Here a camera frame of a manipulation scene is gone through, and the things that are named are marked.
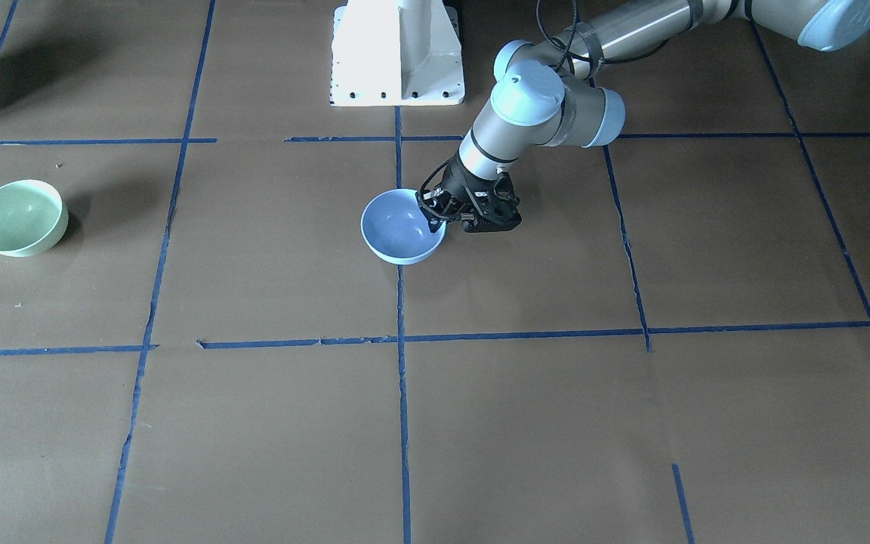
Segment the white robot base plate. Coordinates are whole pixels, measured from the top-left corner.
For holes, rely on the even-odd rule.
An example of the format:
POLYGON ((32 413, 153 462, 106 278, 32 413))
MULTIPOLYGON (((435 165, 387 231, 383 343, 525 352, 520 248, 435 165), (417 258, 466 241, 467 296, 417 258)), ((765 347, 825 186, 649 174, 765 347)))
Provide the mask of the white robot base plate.
POLYGON ((334 107, 465 100, 459 16, 446 1, 348 1, 335 9, 331 49, 334 107))

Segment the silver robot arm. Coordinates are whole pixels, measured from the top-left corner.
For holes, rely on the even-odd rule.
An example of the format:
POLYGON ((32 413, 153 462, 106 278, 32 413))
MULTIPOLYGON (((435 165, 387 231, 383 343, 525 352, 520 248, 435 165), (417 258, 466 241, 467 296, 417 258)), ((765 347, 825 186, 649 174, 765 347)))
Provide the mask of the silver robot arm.
POLYGON ((870 30, 870 1, 628 1, 593 20, 573 14, 538 44, 508 42, 493 64, 495 84, 455 155, 415 193, 428 230, 459 223, 466 232, 504 232, 521 223, 511 181, 531 146, 611 144, 626 107, 591 86, 608 66, 642 60, 698 26, 748 20, 815 51, 838 51, 870 30))

